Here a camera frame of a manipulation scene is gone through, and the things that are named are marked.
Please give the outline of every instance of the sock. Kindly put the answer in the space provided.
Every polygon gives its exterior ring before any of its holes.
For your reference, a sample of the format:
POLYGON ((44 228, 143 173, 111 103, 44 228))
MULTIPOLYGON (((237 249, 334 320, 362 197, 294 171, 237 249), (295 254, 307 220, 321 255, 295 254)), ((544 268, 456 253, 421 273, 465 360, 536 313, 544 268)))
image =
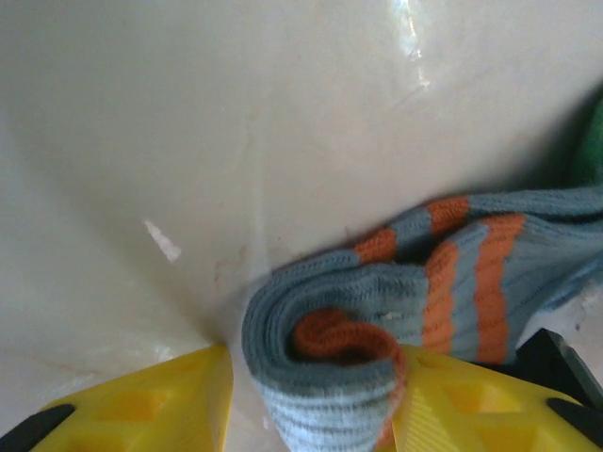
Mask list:
POLYGON ((276 272, 250 301, 242 346, 287 446, 386 443, 405 381, 395 344, 508 362, 536 311, 601 275, 601 167, 576 168, 593 184, 433 202, 352 250, 276 272))

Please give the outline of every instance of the green object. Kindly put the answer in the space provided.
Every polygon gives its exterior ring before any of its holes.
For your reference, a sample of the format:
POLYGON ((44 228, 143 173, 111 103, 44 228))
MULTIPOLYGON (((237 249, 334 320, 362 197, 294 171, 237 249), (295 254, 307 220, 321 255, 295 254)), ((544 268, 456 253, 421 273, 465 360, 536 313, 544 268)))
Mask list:
POLYGON ((595 110, 584 139, 570 164, 568 184, 590 186, 603 179, 603 103, 595 110))

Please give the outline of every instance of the white plastic surface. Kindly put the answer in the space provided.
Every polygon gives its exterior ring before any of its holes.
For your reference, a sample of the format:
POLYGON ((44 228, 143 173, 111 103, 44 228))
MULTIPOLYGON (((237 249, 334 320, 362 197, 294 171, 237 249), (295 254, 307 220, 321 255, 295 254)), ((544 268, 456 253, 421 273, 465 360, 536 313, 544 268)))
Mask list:
POLYGON ((285 450, 236 345, 258 280, 554 163, 601 30, 598 0, 0 0, 0 432, 227 341, 226 452, 285 450))

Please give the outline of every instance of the black plastic part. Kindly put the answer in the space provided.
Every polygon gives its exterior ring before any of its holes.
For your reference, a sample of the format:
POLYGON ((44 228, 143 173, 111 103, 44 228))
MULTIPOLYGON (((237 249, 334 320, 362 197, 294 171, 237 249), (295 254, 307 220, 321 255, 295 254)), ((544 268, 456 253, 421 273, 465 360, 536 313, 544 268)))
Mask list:
POLYGON ((29 452, 74 411, 74 405, 66 404, 29 416, 0 438, 0 452, 29 452))
POLYGON ((597 447, 603 448, 603 413, 561 398, 550 398, 546 404, 597 447))
POLYGON ((517 350, 516 375, 603 411, 603 389, 576 351, 556 332, 538 330, 517 350))

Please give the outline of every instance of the yellow plastic piece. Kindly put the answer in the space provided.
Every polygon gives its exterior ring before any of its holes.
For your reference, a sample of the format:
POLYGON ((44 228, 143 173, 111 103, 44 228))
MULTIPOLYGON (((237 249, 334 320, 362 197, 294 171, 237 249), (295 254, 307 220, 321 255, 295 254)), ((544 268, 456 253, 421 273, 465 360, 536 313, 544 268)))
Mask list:
POLYGON ((409 380, 392 420, 396 446, 387 452, 600 450, 546 405, 550 397, 578 403, 572 397, 417 347, 403 348, 409 380))
POLYGON ((213 346, 56 400, 75 412, 33 452, 220 452, 233 370, 213 346))

